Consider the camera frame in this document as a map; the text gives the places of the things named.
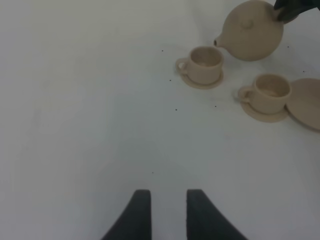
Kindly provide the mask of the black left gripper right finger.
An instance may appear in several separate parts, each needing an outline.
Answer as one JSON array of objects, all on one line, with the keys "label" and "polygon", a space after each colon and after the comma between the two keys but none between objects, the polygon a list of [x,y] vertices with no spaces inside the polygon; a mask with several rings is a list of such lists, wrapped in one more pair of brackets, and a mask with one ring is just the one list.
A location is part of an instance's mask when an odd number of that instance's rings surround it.
[{"label": "black left gripper right finger", "polygon": [[201,189],[189,189],[186,193],[186,235],[188,240],[247,239]]}]

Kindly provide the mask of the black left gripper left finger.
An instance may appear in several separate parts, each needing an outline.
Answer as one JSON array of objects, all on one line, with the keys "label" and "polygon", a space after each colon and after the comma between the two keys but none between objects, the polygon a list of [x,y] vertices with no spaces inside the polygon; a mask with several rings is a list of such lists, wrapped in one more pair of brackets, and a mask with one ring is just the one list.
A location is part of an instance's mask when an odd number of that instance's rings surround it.
[{"label": "black left gripper left finger", "polygon": [[150,240],[152,198],[146,189],[136,190],[126,208],[102,240]]}]

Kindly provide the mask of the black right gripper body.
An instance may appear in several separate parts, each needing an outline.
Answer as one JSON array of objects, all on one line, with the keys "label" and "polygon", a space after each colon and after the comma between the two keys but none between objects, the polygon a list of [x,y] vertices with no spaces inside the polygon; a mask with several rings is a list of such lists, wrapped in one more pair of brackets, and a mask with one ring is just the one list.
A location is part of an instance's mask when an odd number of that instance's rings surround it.
[{"label": "black right gripper body", "polygon": [[320,0],[276,0],[273,9],[278,13],[278,21],[289,23],[304,12],[319,10]]}]

